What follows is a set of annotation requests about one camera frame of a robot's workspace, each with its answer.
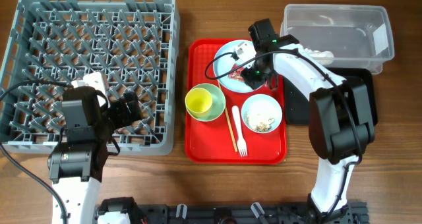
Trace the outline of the green bowl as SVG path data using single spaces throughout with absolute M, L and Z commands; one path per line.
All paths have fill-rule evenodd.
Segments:
M 224 93 L 219 89 L 219 87 L 209 83 L 197 84 L 193 88 L 204 88 L 208 90 L 212 95 L 213 103 L 209 114 L 205 117 L 195 117 L 191 115 L 188 111 L 187 113 L 194 119 L 201 122 L 210 122 L 216 120 L 224 112 L 225 109 L 226 98 L 224 96 Z

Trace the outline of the yellow cup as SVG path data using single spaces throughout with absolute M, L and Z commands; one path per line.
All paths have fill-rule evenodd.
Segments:
M 185 97 L 187 111 L 195 117 L 205 117 L 209 114 L 213 98 L 204 88 L 193 88 Z

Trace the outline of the red snack wrapper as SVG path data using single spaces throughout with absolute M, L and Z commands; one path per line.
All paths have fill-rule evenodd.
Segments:
M 239 81 L 239 82 L 244 82 L 244 79 L 241 76 L 241 72 L 245 69 L 245 67 L 239 67 L 239 65 L 235 63 L 232 66 L 232 69 L 236 69 L 236 70 L 228 74 L 228 78 Z

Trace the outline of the small light blue bowl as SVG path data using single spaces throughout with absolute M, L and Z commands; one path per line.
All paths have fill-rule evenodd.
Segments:
M 241 117 L 248 129 L 266 134 L 275 131 L 281 125 L 283 111 L 273 97 L 255 94 L 243 103 Z

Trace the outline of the white plastic fork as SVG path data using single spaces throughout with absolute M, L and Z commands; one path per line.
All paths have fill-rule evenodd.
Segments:
M 247 143 L 243 137 L 242 126 L 241 126 L 241 114 L 238 106 L 231 108 L 233 120 L 235 123 L 235 129 L 237 131 L 237 149 L 241 157 L 247 157 Z

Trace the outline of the wooden chopstick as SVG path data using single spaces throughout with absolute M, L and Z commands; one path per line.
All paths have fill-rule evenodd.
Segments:
M 218 82 L 219 89 L 223 92 L 222 86 L 221 86 L 220 82 L 219 81 L 217 81 L 217 82 Z M 231 126 L 231 121 L 230 121 L 229 113 L 227 111 L 227 103 L 226 102 L 225 102 L 224 113 L 225 113 L 225 116 L 226 116 L 226 121 L 227 121 L 227 125 L 228 125 L 228 128 L 229 128 L 229 133 L 230 133 L 230 136 L 231 136 L 231 141 L 232 141 L 232 144 L 233 144 L 233 149 L 237 153 L 238 152 L 238 148 L 237 148 L 237 144 L 236 144 L 236 141 L 235 141 L 233 129 L 232 129 L 232 126 Z

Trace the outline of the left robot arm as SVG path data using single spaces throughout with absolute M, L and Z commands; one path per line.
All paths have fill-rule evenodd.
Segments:
M 58 142 L 47 162 L 53 190 L 59 196 L 53 203 L 53 223 L 147 222 L 133 198 L 110 198 L 96 204 L 103 168 L 112 155 L 107 145 L 115 142 L 114 131 L 141 118 L 134 92 L 103 105 L 98 101 L 102 96 L 90 86 L 63 94 L 66 140 Z

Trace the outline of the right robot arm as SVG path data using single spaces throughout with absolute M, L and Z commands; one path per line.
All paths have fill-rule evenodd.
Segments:
M 334 74 L 304 50 L 292 35 L 280 37 L 269 19 L 249 29 L 255 56 L 241 76 L 253 90 L 277 74 L 309 101 L 309 139 L 319 157 L 317 178 L 308 197 L 307 219 L 326 223 L 347 213 L 351 173 L 375 139 L 370 96 L 364 82 Z

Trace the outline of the light blue plate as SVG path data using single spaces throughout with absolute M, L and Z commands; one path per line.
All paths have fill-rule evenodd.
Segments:
M 250 44 L 253 45 L 252 41 L 249 41 L 249 40 L 233 40 L 221 46 L 221 48 L 215 54 L 215 58 L 219 57 L 220 55 L 223 55 L 224 53 L 229 53 L 229 55 L 224 55 L 223 57 L 220 57 L 219 59 L 213 62 L 212 67 L 214 71 L 214 76 L 221 76 L 222 74 L 232 70 L 232 66 L 235 63 L 238 65 L 241 65 L 245 61 L 252 59 L 256 55 L 256 51 L 255 51 L 255 55 L 252 57 L 239 58 L 235 54 L 234 52 L 235 46 L 239 45 L 241 42 L 244 42 L 244 41 L 250 42 Z M 253 62 L 254 61 L 252 61 L 251 63 L 247 64 L 244 67 L 245 68 L 251 67 Z M 251 89 L 248 85 L 246 85 L 246 83 L 232 80 L 228 78 L 228 75 L 222 78 L 219 78 L 218 81 L 225 89 L 235 92 L 235 93 L 248 94 L 248 93 L 253 92 L 253 89 Z

